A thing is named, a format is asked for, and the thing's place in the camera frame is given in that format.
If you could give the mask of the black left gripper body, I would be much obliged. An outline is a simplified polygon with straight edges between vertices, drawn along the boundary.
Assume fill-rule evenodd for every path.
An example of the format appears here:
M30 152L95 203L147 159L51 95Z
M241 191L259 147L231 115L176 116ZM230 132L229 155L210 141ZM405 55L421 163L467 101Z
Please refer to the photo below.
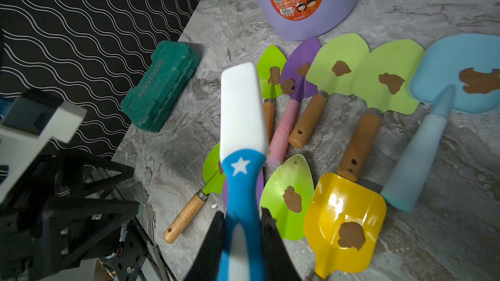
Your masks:
M83 260L121 257L139 203L110 195L133 175L90 154L37 157L1 200L1 278L41 279Z

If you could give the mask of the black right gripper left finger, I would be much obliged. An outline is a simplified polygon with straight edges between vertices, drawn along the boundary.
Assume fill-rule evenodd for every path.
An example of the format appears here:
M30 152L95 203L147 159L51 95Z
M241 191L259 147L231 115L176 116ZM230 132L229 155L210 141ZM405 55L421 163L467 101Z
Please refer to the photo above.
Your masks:
M217 280L224 245L225 214L216 212L195 261L184 280Z

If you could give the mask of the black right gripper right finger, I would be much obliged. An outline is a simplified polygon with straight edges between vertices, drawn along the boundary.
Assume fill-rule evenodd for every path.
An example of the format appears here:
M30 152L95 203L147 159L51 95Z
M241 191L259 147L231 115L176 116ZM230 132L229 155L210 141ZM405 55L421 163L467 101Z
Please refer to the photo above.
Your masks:
M262 251L266 280L301 280L277 229L277 221L261 208Z

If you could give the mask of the lime front trowel wooden handle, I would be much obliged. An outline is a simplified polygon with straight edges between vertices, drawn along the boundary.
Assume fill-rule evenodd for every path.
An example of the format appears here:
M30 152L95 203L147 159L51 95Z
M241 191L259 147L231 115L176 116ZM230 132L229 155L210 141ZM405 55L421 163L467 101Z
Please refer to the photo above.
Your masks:
M202 167L202 177L205 186L192 196L175 220L165 230L163 238L167 243L172 244L177 240L207 201L209 195L222 193L225 173L220 161L220 143L217 143L207 155Z

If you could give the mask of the white blue brush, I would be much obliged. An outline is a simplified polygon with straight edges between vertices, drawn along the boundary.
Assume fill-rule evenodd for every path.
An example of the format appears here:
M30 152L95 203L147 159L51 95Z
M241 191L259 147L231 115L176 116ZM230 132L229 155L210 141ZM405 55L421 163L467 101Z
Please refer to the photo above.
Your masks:
M256 66L221 74L220 161L229 186L218 280L265 280L257 180L269 151Z

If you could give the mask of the yellow square trowel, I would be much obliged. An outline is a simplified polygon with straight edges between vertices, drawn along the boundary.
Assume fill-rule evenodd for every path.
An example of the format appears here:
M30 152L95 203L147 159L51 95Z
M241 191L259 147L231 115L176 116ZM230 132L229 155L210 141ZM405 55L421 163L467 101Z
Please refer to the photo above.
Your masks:
M334 271L360 273L372 260L387 213L378 193L338 174L324 174L304 220L315 268L307 280L326 280Z

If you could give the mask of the wide light blue trowel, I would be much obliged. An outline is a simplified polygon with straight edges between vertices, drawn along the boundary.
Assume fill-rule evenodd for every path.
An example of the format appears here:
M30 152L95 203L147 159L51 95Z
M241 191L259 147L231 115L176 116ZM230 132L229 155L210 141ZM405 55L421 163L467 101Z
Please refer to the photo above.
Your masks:
M423 190L451 111L482 114L499 107L499 36L460 34L436 41L410 82L410 94L432 109L381 192L405 212L414 209Z

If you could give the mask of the green plastic tool case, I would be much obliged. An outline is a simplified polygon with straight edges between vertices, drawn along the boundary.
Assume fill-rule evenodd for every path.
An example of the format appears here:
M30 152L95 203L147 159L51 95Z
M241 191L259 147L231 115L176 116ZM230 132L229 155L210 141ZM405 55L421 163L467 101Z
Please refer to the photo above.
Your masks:
M199 66L201 54L187 43L164 40L151 60L138 85L121 101L121 110L140 130L159 132Z

